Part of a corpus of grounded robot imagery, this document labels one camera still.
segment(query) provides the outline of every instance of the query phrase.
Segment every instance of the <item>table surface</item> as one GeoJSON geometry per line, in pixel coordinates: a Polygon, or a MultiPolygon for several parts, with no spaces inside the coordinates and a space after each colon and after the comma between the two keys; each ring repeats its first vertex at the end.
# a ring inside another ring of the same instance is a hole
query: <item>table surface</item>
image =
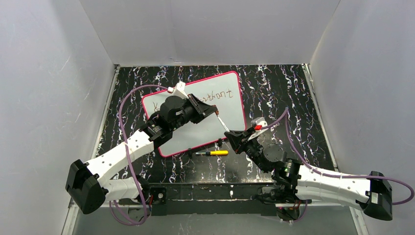
{"type": "MultiPolygon", "coordinates": [[[[260,214],[177,214],[152,216],[140,226],[125,226],[114,220],[109,208],[91,214],[78,214],[75,235],[358,235],[349,207],[313,207],[299,223],[290,226],[275,216],[260,214]]],[[[141,211],[131,211],[140,218],[141,211]]]]}
{"type": "MultiPolygon", "coordinates": [[[[104,154],[122,142],[117,111],[123,97],[133,88],[145,84],[174,87],[179,81],[190,82],[224,72],[239,74],[244,113],[249,123],[253,118],[265,117],[268,123],[278,118],[289,107],[291,138],[296,148],[311,165],[333,170],[324,133],[307,86],[301,65],[249,65],[249,66],[167,66],[121,68],[115,83],[105,126],[98,146],[97,156],[104,154]]],[[[127,136],[138,130],[146,120],[141,98],[156,88],[137,92],[124,106],[123,117],[127,136]]],[[[268,134],[258,139],[264,147],[284,150],[288,157],[296,158],[291,149],[282,122],[268,134]]],[[[203,149],[215,149],[205,146],[203,149]]],[[[262,173],[246,154],[236,155],[229,144],[221,149],[229,150],[227,156],[189,157],[186,153],[168,158],[158,150],[133,163],[136,174],[150,183],[266,183],[271,175],[262,173]]],[[[128,178],[127,168],[114,179],[128,178]]]]}

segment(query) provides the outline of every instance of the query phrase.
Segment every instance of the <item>yellow marker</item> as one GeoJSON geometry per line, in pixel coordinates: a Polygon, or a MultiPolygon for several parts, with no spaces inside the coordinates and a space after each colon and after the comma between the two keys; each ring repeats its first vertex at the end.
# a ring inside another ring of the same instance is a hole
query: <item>yellow marker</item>
{"type": "Polygon", "coordinates": [[[207,151],[202,153],[195,153],[196,156],[223,156],[228,155],[229,152],[227,150],[219,150],[219,151],[207,151]]]}

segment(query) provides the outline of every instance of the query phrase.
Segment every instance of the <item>whiteboard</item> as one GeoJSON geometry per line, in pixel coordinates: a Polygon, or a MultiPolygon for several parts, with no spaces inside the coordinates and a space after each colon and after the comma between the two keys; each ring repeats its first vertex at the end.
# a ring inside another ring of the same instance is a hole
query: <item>whiteboard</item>
{"type": "MultiPolygon", "coordinates": [[[[187,94],[194,94],[209,105],[216,105],[219,117],[230,130],[246,129],[242,93],[236,72],[231,71],[186,83],[184,91],[187,94]]],[[[144,96],[141,102],[147,118],[157,111],[170,95],[167,91],[160,91],[144,96]]],[[[163,157],[169,157],[185,152],[189,148],[215,142],[219,138],[225,139],[224,132],[225,129],[216,115],[212,114],[199,124],[189,122],[175,130],[173,138],[163,144],[159,151],[163,157]]]]}

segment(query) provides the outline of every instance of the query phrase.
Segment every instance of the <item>black and white marble surface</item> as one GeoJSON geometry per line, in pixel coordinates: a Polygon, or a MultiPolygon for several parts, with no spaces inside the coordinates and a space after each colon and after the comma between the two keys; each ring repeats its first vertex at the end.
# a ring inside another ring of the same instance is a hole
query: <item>black and white marble surface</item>
{"type": "MultiPolygon", "coordinates": [[[[268,123],[278,118],[289,107],[291,138],[311,165],[333,170],[320,122],[305,81],[301,65],[249,65],[249,66],[167,66],[121,68],[109,106],[97,156],[122,142],[117,111],[123,97],[133,88],[145,84],[173,87],[178,81],[190,82],[228,71],[239,74],[247,122],[265,117],[268,123]]],[[[144,124],[146,116],[141,98],[155,88],[145,88],[131,97],[124,106],[123,120],[127,136],[144,124]]],[[[282,122],[267,135],[258,139],[265,147],[282,148],[288,157],[292,151],[282,122]]],[[[150,183],[267,183],[270,174],[262,173],[246,154],[236,155],[224,144],[230,154],[222,157],[187,154],[163,158],[155,150],[133,163],[136,174],[150,183]]],[[[127,168],[115,176],[130,177],[127,168]]]]}

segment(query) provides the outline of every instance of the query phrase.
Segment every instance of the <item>marker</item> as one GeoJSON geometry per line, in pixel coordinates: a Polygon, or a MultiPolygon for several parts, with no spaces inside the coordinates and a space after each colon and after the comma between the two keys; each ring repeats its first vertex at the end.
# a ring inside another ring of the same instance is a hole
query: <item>marker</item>
{"type": "Polygon", "coordinates": [[[219,151],[207,151],[201,153],[195,153],[196,156],[224,156],[228,155],[229,152],[227,150],[219,150],[219,151]]]}
{"type": "Polygon", "coordinates": [[[222,124],[223,128],[224,128],[226,131],[229,131],[229,129],[226,127],[225,123],[222,121],[222,119],[219,117],[219,115],[216,115],[216,116],[218,117],[218,119],[219,119],[220,123],[222,124]]]}

